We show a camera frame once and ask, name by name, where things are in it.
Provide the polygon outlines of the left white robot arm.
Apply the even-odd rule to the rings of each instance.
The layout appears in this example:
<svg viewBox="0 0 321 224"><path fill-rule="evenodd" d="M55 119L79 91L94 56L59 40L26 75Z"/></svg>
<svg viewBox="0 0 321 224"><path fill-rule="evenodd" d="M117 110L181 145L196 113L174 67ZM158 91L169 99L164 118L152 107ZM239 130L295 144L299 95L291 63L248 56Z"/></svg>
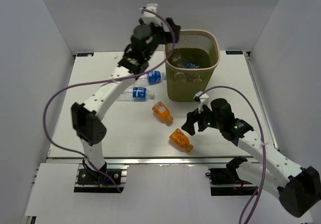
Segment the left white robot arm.
<svg viewBox="0 0 321 224"><path fill-rule="evenodd" d="M111 75L112 82L101 86L83 103L74 103L71 106L72 126L84 149L83 166L94 183L101 183L106 179L106 162L102 154L102 140L107 133L102 120L106 112L138 79L138 74L145 72L156 48L159 45L176 43L179 39L181 26L176 25L172 18L166 18L172 32L166 32L159 23L148 23L144 20L139 23Z"/></svg>

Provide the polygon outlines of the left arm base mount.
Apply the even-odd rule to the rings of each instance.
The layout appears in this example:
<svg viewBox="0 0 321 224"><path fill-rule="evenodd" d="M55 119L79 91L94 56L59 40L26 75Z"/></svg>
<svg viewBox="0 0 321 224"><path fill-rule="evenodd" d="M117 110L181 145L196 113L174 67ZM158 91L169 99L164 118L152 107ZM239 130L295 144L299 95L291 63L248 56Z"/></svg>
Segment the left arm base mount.
<svg viewBox="0 0 321 224"><path fill-rule="evenodd" d="M105 175L99 174L99 179L90 174L82 164L79 164L75 184L75 193L122 193L127 177L126 165L107 164Z"/></svg>

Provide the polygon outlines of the dark label crushed bottle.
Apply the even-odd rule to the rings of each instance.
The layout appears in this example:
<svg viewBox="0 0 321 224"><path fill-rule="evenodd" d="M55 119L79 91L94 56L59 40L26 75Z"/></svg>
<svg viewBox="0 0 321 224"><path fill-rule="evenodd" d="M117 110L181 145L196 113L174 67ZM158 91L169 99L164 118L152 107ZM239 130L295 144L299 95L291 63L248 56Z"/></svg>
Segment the dark label crushed bottle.
<svg viewBox="0 0 321 224"><path fill-rule="evenodd" d="M169 60L169 63L177 68L182 67L182 56L180 53L173 54Z"/></svg>

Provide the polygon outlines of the orange juice bottle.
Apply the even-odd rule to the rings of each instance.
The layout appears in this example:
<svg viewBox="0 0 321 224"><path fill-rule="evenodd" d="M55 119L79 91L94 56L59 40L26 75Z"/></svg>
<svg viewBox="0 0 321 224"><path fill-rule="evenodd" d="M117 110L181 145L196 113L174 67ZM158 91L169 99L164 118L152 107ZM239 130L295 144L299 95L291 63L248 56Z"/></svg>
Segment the orange juice bottle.
<svg viewBox="0 0 321 224"><path fill-rule="evenodd" d="M173 123L174 118L172 117L169 109L161 101L157 102L152 107L152 111L156 115L156 117L163 123L168 125Z"/></svg>
<svg viewBox="0 0 321 224"><path fill-rule="evenodd" d="M190 152L194 148L194 146L190 143L188 137L180 129L176 129L169 136L169 139L178 147L184 149L186 152Z"/></svg>

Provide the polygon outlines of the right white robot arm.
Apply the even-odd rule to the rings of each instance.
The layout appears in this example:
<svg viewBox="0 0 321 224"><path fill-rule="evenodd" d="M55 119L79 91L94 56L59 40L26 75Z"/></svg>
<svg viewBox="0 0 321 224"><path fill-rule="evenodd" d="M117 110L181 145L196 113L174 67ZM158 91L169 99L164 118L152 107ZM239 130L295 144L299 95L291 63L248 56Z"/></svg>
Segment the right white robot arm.
<svg viewBox="0 0 321 224"><path fill-rule="evenodd" d="M230 104L217 98L208 104L208 96L195 96L198 108L187 114L182 129L189 135L206 128L218 129L223 138L250 154L262 167L244 157L235 157L227 165L227 179L232 183L248 181L276 197L283 208L294 217L302 217L320 201L320 174L291 161L274 147L263 143L254 128L236 118Z"/></svg>

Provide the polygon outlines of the orange juice bottle bottom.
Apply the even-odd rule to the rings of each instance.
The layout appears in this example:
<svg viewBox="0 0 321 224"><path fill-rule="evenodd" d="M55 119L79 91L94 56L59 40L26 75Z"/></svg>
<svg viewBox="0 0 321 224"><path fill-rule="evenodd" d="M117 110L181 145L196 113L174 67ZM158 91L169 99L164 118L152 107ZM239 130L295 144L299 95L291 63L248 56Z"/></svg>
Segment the orange juice bottle bottom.
<svg viewBox="0 0 321 224"><path fill-rule="evenodd" d="M184 149L186 152L190 152L194 148L194 146L190 143L188 137L180 129L176 129L169 136L169 139L178 147Z"/></svg>

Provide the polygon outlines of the blue label water bottle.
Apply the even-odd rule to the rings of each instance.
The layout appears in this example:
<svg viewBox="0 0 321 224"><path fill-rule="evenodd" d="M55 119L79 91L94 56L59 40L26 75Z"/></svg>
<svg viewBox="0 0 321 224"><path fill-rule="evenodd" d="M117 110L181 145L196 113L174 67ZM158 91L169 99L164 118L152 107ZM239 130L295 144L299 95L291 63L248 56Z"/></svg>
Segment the blue label water bottle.
<svg viewBox="0 0 321 224"><path fill-rule="evenodd" d="M145 87L133 87L126 89L119 97L118 101L146 101L154 99L153 90L148 90Z"/></svg>
<svg viewBox="0 0 321 224"><path fill-rule="evenodd" d="M133 86L145 87L155 85L166 80L166 74L160 71L151 71L147 74L140 76Z"/></svg>

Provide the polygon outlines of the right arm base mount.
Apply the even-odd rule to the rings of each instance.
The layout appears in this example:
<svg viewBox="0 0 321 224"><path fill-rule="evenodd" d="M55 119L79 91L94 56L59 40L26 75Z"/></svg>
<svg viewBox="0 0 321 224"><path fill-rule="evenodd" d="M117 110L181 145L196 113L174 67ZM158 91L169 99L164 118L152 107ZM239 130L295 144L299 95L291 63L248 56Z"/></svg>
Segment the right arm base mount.
<svg viewBox="0 0 321 224"><path fill-rule="evenodd" d="M240 164L248 163L244 157L237 156L223 168L210 168L205 176L210 182L212 196L251 196L257 186L239 178L236 170Z"/></svg>

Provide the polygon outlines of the red label water bottle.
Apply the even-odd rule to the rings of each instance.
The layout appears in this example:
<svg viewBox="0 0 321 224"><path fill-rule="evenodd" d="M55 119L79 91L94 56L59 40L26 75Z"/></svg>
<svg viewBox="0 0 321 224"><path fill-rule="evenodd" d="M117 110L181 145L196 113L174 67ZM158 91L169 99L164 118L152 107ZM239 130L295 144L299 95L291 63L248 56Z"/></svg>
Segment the red label water bottle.
<svg viewBox="0 0 321 224"><path fill-rule="evenodd" d="M177 72L174 74L174 82L201 83L202 79L199 75L196 76L189 73Z"/></svg>

